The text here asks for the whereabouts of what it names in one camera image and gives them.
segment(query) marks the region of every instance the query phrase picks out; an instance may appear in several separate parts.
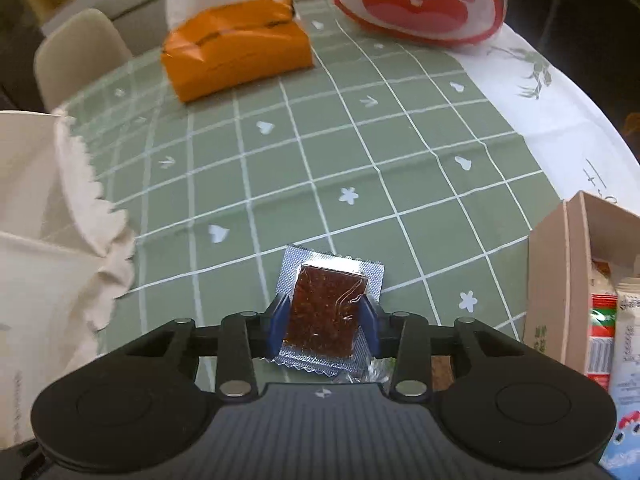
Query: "brown jelly candy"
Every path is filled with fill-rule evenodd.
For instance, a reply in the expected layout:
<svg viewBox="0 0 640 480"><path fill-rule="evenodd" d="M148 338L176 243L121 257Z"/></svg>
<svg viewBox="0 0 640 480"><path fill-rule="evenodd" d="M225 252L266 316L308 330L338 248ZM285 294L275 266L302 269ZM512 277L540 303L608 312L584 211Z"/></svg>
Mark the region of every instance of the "brown jelly candy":
<svg viewBox="0 0 640 480"><path fill-rule="evenodd" d="M302 265L293 289L285 342L330 357L349 357L358 329L359 274Z"/></svg>

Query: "green checkered tablecloth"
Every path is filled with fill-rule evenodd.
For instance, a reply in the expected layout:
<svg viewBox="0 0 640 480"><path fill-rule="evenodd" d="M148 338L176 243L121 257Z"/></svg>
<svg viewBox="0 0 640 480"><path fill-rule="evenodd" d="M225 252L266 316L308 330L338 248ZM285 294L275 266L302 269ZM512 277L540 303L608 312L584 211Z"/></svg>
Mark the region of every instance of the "green checkered tablecloth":
<svg viewBox="0 0 640 480"><path fill-rule="evenodd" d="M69 103L139 233L103 349L175 317L263 310L290 243L384 263L389 312L471 313L519 337L527 235L559 201L522 136L453 57L368 36L326 4L298 11L312 70L184 106L154 51ZM255 365L260 383L322 380Z"/></svg>

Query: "white paper bag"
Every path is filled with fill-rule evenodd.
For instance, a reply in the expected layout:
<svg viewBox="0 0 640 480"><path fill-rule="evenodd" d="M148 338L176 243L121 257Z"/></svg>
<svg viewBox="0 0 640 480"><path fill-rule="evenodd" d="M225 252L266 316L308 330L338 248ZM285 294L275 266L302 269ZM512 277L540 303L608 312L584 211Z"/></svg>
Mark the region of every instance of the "white paper bag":
<svg viewBox="0 0 640 480"><path fill-rule="evenodd" d="M132 283L126 211L101 195L66 117L0 112L0 449L33 437L36 396L95 358Z"/></svg>

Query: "beige chair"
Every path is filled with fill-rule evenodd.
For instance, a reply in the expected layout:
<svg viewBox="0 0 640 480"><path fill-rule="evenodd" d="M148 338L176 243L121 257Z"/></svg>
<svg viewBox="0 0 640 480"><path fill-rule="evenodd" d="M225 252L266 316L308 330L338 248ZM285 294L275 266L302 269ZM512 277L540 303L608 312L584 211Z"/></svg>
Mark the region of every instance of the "beige chair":
<svg viewBox="0 0 640 480"><path fill-rule="evenodd" d="M42 42L33 70L47 110L132 59L113 23L99 10L78 12Z"/></svg>

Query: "metal screw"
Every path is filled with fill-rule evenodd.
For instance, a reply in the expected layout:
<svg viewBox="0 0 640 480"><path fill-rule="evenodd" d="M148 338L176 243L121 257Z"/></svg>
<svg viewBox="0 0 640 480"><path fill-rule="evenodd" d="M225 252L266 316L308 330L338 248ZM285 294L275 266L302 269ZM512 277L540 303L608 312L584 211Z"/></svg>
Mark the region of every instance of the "metal screw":
<svg viewBox="0 0 640 480"><path fill-rule="evenodd" d="M396 392L405 397L419 397L427 392L427 385L421 381L400 381L396 384Z"/></svg>
<svg viewBox="0 0 640 480"><path fill-rule="evenodd" d="M246 381L232 380L223 383L220 391L227 397L242 397L251 392L251 385Z"/></svg>

